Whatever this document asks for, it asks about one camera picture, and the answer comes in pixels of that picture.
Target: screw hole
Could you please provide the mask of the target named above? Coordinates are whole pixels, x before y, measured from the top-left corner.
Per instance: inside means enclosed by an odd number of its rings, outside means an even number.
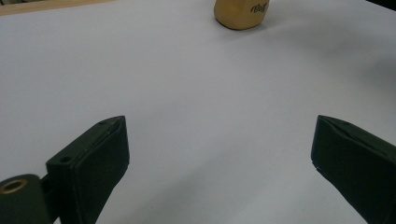
[[[70,157],[63,157],[61,158],[61,162],[68,162],[71,161],[72,159]]]
[[[17,179],[6,183],[3,187],[0,188],[1,194],[10,194],[20,189],[23,189],[27,184],[27,180],[25,179]]]

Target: wooden edge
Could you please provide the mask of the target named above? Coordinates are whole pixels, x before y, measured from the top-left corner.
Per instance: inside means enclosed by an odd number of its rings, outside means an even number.
[[[40,10],[49,10],[62,7],[79,7],[88,4],[104,3],[110,1],[115,0],[43,0],[39,2],[19,3],[0,6],[0,16]]]

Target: white surface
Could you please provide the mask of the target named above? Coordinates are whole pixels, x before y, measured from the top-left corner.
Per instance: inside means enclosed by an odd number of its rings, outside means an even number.
[[[0,179],[33,173],[125,115],[131,165],[98,223],[364,220],[316,172],[318,114],[396,144],[396,12],[273,0],[236,32],[214,0],[0,17]]]

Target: tan cylinder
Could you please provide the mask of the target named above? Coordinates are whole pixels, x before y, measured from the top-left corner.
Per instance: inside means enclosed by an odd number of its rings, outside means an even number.
[[[245,30],[262,23],[269,0],[217,0],[216,20],[233,30]]]

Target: wooden block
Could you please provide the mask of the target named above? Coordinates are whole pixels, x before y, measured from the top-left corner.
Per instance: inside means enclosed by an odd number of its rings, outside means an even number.
[[[78,7],[89,4],[104,3],[114,0],[43,0],[0,6],[0,16],[24,12],[49,10],[62,7]]]

